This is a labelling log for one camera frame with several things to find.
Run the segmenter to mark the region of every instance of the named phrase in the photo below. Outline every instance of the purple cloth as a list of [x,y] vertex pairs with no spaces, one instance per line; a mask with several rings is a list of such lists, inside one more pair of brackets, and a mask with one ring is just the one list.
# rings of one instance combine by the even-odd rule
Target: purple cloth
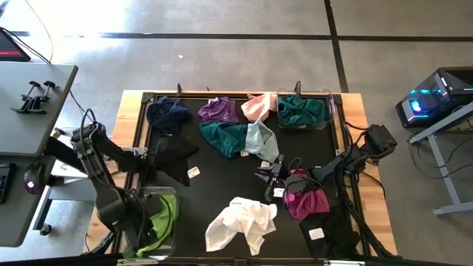
[[239,123],[235,113],[235,101],[228,97],[218,97],[211,100],[199,110],[199,116],[202,122],[229,122]]
[[327,198],[323,190],[308,191],[295,195],[287,192],[284,201],[289,200],[289,212],[294,219],[303,220],[309,214],[327,213],[330,211]]

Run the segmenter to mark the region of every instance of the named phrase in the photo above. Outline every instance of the keyboard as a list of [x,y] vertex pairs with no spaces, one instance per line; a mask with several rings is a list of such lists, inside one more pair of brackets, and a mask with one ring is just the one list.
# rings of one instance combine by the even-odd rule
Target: keyboard
[[15,177],[15,164],[0,164],[0,204],[7,201],[8,191]]

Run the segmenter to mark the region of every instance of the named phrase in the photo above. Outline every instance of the wooden platform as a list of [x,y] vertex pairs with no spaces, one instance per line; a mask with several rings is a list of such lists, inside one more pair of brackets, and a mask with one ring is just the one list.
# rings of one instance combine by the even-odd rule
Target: wooden platform
[[[207,92],[207,91],[187,91],[184,93],[200,93],[203,96],[208,93],[212,94],[225,94],[225,93],[240,93],[240,92]],[[258,92],[241,92],[243,94],[251,94]],[[124,91],[121,99],[120,108],[118,110],[118,116],[115,123],[115,129],[112,135],[112,141],[121,147],[131,147],[133,138],[135,136],[135,129],[138,120],[138,114],[141,105],[141,96],[143,91]],[[363,102],[360,94],[350,93],[341,94],[343,100],[344,114],[347,122],[360,127],[367,127],[367,119],[364,114]],[[140,138],[140,147],[144,147],[144,140],[147,134],[147,122],[143,121],[143,131]],[[338,144],[340,147],[344,147],[343,140],[341,139],[341,127],[339,120],[336,119],[336,130],[338,136]],[[356,129],[350,129],[350,133],[353,139],[356,139],[360,131]],[[375,166],[367,164],[365,170],[368,174],[374,176],[379,180],[378,169]],[[114,176],[114,180],[117,185],[123,186],[125,182],[125,174],[120,173]],[[381,241],[384,247],[391,253],[396,254],[396,247],[394,239],[392,237],[391,224],[389,222],[389,215],[387,213],[386,203],[383,197],[383,191],[381,187],[371,180],[369,177],[360,175],[359,191],[361,195],[362,207],[364,212],[364,218],[366,223],[369,225],[373,233],[376,235],[379,241]],[[101,224],[97,218],[97,214],[92,214],[92,219],[89,226],[88,236],[86,238],[88,246],[93,249],[102,238],[108,234],[108,229]]]

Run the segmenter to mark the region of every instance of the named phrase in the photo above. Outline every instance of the navy blue cloth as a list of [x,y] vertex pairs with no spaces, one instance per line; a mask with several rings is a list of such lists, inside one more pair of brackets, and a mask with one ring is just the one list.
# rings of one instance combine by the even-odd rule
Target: navy blue cloth
[[146,119],[155,130],[164,134],[179,134],[181,124],[189,117],[189,108],[181,100],[162,96],[148,107]]

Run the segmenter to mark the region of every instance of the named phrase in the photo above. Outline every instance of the concrete floor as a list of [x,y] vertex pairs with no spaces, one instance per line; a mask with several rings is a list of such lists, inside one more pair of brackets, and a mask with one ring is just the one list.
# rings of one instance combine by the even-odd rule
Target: concrete floor
[[[52,62],[79,66],[72,91],[84,108],[95,110],[110,134],[125,89],[174,89],[179,82],[184,89],[204,90],[208,86],[269,91],[292,88],[301,80],[303,90],[340,92],[331,41],[97,38],[95,34],[328,35],[324,0],[30,3],[53,36]],[[473,2],[469,0],[331,3],[339,35],[473,36]],[[24,41],[49,57],[50,44],[44,30],[23,0],[10,0],[0,26],[30,32],[32,37]],[[449,196],[443,181],[428,180],[415,170],[405,142],[411,132],[402,129],[394,105],[436,68],[473,65],[473,42],[341,41],[340,48],[349,91],[363,95],[368,121],[386,125],[399,142],[395,153],[380,166],[399,254],[408,259],[470,265],[473,211],[433,216],[432,207],[450,204]],[[68,99],[58,125],[78,126],[79,121],[77,106]],[[446,154],[456,140],[443,141]],[[471,155],[459,153],[457,157],[467,160]],[[466,169],[455,175],[462,200],[473,200],[473,182],[459,180],[468,178],[468,173]],[[20,256],[13,256],[11,248],[0,248],[0,260],[79,254],[89,209],[77,202],[54,205],[48,220],[64,228],[59,235],[37,237],[37,232],[30,232],[25,244],[15,250]]]

